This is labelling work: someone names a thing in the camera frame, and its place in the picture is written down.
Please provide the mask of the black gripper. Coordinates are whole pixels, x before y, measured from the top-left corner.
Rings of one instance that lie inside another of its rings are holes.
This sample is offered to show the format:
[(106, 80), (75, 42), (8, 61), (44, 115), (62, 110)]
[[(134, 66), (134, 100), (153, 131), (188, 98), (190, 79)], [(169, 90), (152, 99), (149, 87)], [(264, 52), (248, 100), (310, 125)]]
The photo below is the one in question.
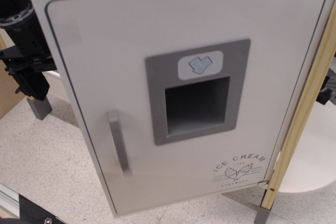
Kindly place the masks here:
[(7, 65), (5, 70), (19, 84), (15, 93), (22, 92), (43, 101), (50, 85), (42, 72), (57, 67), (36, 14), (1, 14), (1, 28), (15, 44), (1, 53), (1, 59)]

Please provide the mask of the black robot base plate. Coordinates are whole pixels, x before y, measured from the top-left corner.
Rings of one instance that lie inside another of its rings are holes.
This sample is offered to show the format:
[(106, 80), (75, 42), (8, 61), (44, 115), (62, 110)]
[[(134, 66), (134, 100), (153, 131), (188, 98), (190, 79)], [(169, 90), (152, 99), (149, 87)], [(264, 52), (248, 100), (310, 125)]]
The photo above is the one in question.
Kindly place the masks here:
[(19, 217), (27, 223), (65, 224), (61, 219), (19, 194)]

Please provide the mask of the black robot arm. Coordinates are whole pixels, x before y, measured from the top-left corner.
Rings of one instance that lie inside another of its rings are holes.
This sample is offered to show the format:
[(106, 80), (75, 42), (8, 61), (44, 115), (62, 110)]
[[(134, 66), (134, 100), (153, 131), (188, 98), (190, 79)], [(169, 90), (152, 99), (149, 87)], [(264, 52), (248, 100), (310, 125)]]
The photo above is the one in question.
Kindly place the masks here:
[(31, 0), (1, 0), (1, 28), (14, 45), (1, 50), (5, 70), (18, 83), (18, 92), (39, 101), (45, 99), (49, 83), (45, 71), (56, 70)]

